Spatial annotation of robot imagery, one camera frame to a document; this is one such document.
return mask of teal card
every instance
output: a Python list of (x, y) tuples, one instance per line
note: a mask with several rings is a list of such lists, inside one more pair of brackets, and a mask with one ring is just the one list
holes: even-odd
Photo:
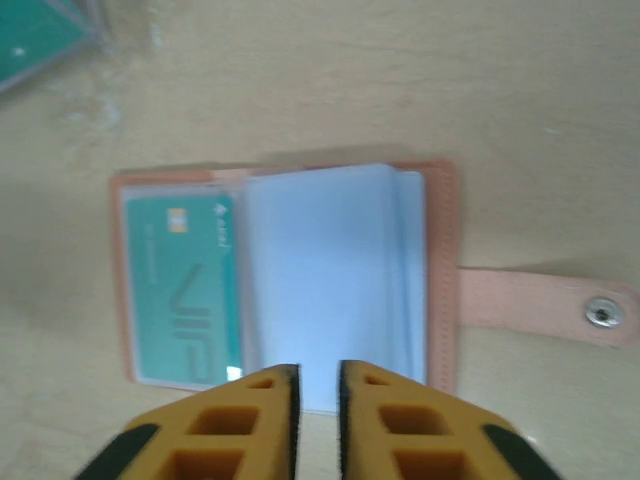
[(232, 198), (133, 198), (125, 210), (138, 380), (204, 389), (240, 377)]

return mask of table surface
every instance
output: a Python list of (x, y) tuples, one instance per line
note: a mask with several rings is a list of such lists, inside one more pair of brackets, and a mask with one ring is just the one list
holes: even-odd
[[(463, 265), (640, 286), (640, 3), (108, 3), (111, 54), (0, 99), (0, 478), (68, 478), (187, 395), (123, 376), (118, 169), (444, 154)], [(637, 478), (638, 345), (469, 328), (460, 357), (462, 398), (566, 478)], [(301, 441), (300, 477), (337, 478), (335, 419), (304, 416)]]

